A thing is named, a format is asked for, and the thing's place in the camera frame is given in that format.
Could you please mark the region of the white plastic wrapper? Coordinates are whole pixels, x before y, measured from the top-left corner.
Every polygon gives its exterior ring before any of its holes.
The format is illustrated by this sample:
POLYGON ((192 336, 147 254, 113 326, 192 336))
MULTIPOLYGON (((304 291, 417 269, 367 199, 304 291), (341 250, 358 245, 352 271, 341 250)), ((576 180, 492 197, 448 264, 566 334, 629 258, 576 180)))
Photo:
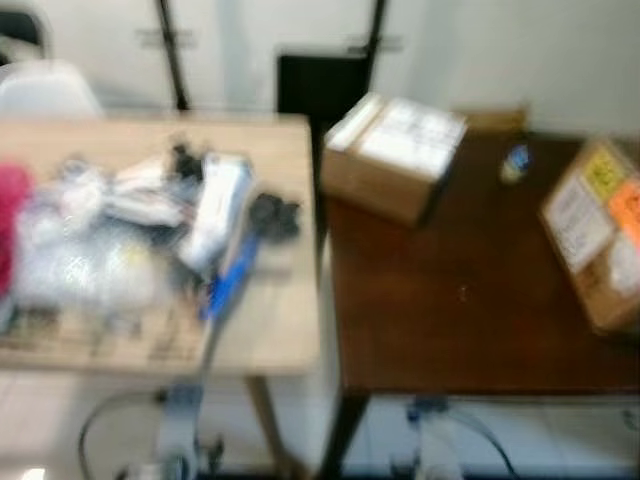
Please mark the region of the white plastic wrapper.
POLYGON ((160 157, 109 169, 73 156, 51 184, 61 211, 106 216, 142 227, 182 227, 195 215, 191 183, 160 157))

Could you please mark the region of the clear bubble wrap bag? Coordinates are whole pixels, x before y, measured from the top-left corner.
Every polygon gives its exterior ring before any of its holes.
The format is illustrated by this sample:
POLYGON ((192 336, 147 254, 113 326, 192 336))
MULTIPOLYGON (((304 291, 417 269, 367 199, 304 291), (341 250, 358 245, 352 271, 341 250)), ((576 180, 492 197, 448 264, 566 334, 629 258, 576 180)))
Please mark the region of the clear bubble wrap bag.
POLYGON ((69 166, 33 189, 15 219, 9 296, 22 308, 114 315, 169 305, 172 262, 151 234, 108 214, 111 182, 69 166))

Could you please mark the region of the black stand pole with crossbar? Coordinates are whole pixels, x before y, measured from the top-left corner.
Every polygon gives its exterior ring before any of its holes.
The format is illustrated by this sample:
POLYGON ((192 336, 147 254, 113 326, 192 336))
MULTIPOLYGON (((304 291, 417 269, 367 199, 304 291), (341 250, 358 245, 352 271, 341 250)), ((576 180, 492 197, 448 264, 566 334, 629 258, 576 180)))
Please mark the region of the black stand pole with crossbar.
POLYGON ((378 61, 384 52, 401 52, 403 41, 401 37, 387 35, 390 19, 390 5, 392 0, 372 0, 370 23, 367 33, 355 46, 348 46, 343 59, 360 61, 367 69, 378 61))
POLYGON ((182 56, 182 32, 175 22, 172 3, 170 0, 152 0, 156 15, 156 27, 150 29, 137 29, 134 35, 143 46, 160 47, 163 50, 168 78, 172 86, 174 109, 182 114, 192 111, 189 101, 189 90, 186 76, 183 72, 182 56))

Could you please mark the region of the black chair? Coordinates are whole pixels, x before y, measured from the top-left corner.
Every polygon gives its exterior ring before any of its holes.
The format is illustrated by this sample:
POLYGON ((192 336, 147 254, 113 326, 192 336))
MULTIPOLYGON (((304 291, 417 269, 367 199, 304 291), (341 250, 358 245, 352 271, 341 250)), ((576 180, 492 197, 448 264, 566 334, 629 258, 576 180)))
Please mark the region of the black chair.
POLYGON ((0 36, 36 46, 42 58, 50 54, 44 22, 27 6, 0 5, 0 36))

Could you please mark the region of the black crumpled item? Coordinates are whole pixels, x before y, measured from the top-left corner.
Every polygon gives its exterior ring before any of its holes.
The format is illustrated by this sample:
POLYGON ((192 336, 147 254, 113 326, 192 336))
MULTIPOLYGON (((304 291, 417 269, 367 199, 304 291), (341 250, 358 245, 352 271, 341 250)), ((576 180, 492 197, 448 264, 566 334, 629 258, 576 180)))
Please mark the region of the black crumpled item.
POLYGON ((262 192, 248 210, 250 232, 271 242, 289 241, 300 234, 300 205, 278 195, 262 192))

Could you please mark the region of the small blue-capped bottle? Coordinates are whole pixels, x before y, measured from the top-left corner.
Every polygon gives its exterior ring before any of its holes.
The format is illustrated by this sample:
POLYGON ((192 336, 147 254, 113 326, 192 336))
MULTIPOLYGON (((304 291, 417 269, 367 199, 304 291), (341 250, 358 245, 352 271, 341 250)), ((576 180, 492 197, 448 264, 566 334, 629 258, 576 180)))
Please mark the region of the small blue-capped bottle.
POLYGON ((531 164, 530 150, 526 143, 518 143, 504 156, 500 164, 499 180, 506 186, 515 186, 521 182, 529 172, 531 164))

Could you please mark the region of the white plastic chair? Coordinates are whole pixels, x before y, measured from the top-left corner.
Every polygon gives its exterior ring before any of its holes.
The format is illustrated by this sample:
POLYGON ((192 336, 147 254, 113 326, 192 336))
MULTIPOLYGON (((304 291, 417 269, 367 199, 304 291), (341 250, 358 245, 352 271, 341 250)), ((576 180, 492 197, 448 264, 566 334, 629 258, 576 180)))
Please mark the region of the white plastic chair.
POLYGON ((102 118, 104 106, 84 74, 65 61, 18 61, 0 67, 0 118, 102 118))

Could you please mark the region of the white printed packet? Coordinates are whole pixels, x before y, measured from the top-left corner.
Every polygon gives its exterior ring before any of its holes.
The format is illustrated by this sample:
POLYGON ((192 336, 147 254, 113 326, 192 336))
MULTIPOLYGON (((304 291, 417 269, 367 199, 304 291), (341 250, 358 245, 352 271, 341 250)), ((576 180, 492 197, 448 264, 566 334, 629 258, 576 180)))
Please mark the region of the white printed packet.
POLYGON ((186 268, 206 276, 220 265, 253 186, 251 160, 241 154, 209 154, 202 163, 204 182, 195 216, 175 256, 186 268))

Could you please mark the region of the large open cardboard box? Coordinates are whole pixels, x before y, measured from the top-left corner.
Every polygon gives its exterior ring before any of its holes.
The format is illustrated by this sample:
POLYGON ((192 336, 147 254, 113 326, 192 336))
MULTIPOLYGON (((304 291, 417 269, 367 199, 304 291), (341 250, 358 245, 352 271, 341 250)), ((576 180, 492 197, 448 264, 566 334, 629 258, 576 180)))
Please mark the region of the large open cardboard box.
POLYGON ((640 143, 590 138, 559 174, 541 224, 591 328, 640 329, 640 143))

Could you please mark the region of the flat cardboard tray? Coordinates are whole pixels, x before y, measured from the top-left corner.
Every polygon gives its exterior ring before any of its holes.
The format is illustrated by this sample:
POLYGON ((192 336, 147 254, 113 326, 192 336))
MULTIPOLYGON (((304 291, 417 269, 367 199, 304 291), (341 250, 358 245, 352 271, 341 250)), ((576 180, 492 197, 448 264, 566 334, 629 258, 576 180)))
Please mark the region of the flat cardboard tray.
POLYGON ((18 308, 0 332, 0 367, 125 372, 196 369, 211 328, 191 302, 102 316, 18 308))

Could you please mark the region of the dark brown wooden table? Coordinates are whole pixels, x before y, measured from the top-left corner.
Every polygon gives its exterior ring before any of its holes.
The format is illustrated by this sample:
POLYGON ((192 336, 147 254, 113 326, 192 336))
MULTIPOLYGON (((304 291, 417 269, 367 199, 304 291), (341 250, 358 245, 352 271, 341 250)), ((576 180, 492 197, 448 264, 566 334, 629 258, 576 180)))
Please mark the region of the dark brown wooden table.
POLYGON ((323 196, 339 387, 315 480, 339 480, 375 396, 639 393, 636 349, 590 328, 540 223, 585 142, 468 134, 420 227, 323 196), (516 145, 531 164, 506 186, 500 164, 516 145))

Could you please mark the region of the light wood table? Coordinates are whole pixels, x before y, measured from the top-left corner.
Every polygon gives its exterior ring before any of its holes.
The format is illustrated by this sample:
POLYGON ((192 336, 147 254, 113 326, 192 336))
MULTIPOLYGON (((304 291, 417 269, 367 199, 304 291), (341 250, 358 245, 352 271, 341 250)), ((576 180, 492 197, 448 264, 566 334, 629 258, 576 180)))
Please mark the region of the light wood table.
POLYGON ((300 202, 301 234, 262 251, 255 279, 230 316, 216 378, 241 379, 268 443, 273 476, 306 479, 310 472, 282 440, 270 378, 302 376, 323 360, 323 298, 315 221, 316 147, 297 115, 125 115, 108 118, 0 118, 0 157, 13 157, 37 178, 83 154, 106 166, 127 166, 168 150, 175 138, 250 157, 260 186, 300 202))

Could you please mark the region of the small white-labelled cardboard box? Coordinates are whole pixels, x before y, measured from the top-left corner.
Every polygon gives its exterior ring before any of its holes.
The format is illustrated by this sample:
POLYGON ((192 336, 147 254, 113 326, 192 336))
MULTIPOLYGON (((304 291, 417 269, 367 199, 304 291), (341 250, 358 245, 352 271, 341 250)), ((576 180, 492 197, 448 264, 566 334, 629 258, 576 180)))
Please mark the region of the small white-labelled cardboard box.
POLYGON ((366 93, 325 134, 320 191, 415 227, 467 131, 454 111, 366 93))

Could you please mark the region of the small black gadget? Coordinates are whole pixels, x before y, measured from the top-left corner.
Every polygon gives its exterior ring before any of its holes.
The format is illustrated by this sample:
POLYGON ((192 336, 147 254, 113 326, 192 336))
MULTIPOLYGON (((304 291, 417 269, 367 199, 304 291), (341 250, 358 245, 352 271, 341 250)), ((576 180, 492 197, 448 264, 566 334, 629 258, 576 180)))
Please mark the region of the small black gadget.
POLYGON ((170 147, 174 182, 183 186, 202 186, 205 182, 205 152, 193 150, 187 142, 170 147))

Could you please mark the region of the black flat panel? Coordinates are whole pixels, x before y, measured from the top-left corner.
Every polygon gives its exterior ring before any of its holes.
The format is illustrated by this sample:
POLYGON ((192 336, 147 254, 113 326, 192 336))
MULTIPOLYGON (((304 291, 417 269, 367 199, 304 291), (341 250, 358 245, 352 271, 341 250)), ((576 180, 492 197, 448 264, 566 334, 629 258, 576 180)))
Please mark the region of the black flat panel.
POLYGON ((276 58, 276 111, 306 116, 328 132, 369 91, 369 61, 360 55, 283 52, 276 58))

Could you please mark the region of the blue strip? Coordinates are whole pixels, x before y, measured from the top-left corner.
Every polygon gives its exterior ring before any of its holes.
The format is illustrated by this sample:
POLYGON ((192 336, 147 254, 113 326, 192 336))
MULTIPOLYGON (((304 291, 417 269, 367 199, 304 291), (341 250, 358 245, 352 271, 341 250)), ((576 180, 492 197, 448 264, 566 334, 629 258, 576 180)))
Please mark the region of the blue strip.
POLYGON ((261 242, 260 234, 251 233, 239 243, 228 268, 212 283, 207 303, 201 310, 202 323, 214 326, 228 319, 234 303, 250 278, 261 242))

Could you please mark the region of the pink plastic bag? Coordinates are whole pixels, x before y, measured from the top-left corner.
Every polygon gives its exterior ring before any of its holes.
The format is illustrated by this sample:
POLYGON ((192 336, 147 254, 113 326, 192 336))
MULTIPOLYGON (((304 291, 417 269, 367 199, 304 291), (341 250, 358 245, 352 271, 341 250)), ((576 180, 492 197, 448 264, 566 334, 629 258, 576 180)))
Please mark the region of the pink plastic bag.
POLYGON ((0 298, 12 288, 18 216, 31 191, 31 175, 24 166, 0 163, 0 298))

